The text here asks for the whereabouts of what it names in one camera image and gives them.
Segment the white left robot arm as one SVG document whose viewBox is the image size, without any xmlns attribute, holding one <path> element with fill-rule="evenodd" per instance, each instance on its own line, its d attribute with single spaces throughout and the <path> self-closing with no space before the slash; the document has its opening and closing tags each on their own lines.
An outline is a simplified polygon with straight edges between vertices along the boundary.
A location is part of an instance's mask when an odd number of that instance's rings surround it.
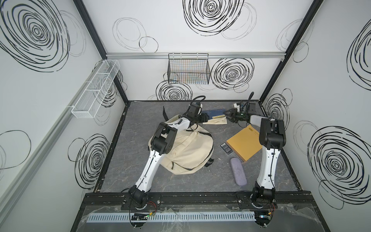
<svg viewBox="0 0 371 232">
<path fill-rule="evenodd" d="M 214 140 L 207 130 L 199 126 L 209 116 L 202 112 L 205 96 L 191 101 L 185 113 L 160 123 L 148 143 L 148 161 L 138 181 L 129 189 L 131 200 L 138 209 L 145 208 L 152 182 L 159 166 L 175 175 L 193 174 L 214 160 Z"/>
</svg>

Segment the dark blue book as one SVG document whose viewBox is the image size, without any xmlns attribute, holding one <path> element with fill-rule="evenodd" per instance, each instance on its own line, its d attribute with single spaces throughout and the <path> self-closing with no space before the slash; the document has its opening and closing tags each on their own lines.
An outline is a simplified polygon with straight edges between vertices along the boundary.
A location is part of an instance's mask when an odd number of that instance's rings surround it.
<svg viewBox="0 0 371 232">
<path fill-rule="evenodd" d="M 203 113 L 206 113 L 209 116 L 207 122 L 204 122 L 205 125 L 227 125 L 227 119 L 224 112 L 226 109 L 214 109 L 214 110 L 205 110 Z"/>
</svg>

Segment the cream canvas backpack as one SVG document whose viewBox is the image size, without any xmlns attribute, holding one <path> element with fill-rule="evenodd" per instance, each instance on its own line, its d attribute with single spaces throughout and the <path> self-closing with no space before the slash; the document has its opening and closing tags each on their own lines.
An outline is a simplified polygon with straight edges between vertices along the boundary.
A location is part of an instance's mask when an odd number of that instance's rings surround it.
<svg viewBox="0 0 371 232">
<path fill-rule="evenodd" d="M 158 125 L 148 142 L 145 177 L 154 176 L 160 165 L 175 175 L 188 175 L 213 162 L 213 136 L 200 126 L 193 129 L 195 124 L 176 115 Z"/>
</svg>

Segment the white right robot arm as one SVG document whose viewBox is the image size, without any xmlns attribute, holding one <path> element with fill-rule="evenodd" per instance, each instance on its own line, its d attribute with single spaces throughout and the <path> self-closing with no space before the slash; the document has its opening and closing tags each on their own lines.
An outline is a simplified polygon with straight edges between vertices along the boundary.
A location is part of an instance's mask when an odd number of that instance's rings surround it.
<svg viewBox="0 0 371 232">
<path fill-rule="evenodd" d="M 259 176 L 250 196 L 255 208 L 263 208 L 275 201 L 275 172 L 277 161 L 286 144 L 286 131 L 281 119 L 250 114 L 249 103 L 234 104 L 230 110 L 223 112 L 232 123 L 246 121 L 260 127 L 259 142 L 262 145 L 262 161 Z"/>
</svg>

